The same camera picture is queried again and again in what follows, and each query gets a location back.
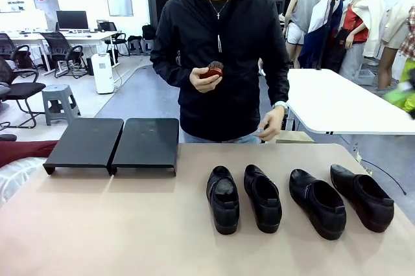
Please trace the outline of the person's right hand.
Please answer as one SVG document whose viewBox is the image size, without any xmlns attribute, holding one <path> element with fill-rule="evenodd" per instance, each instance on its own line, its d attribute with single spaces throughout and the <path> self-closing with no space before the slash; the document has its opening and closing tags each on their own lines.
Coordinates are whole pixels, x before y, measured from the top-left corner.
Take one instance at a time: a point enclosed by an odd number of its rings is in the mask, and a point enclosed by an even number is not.
<svg viewBox="0 0 415 276">
<path fill-rule="evenodd" d="M 216 86 L 222 81 L 222 77 L 219 75 L 213 75 L 208 78 L 201 78 L 202 75 L 209 71 L 208 67 L 193 68 L 189 75 L 190 83 L 200 93 L 207 93 L 213 91 Z"/>
</svg>

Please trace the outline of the person's left hand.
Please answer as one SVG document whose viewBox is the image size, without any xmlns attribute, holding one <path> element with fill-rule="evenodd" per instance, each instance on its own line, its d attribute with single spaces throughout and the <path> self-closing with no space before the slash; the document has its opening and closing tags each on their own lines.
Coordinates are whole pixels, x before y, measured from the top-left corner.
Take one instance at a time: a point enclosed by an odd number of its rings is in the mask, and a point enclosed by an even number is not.
<svg viewBox="0 0 415 276">
<path fill-rule="evenodd" d="M 284 116 L 285 108 L 276 106 L 265 115 L 254 135 L 265 142 L 272 140 L 280 133 Z"/>
</svg>

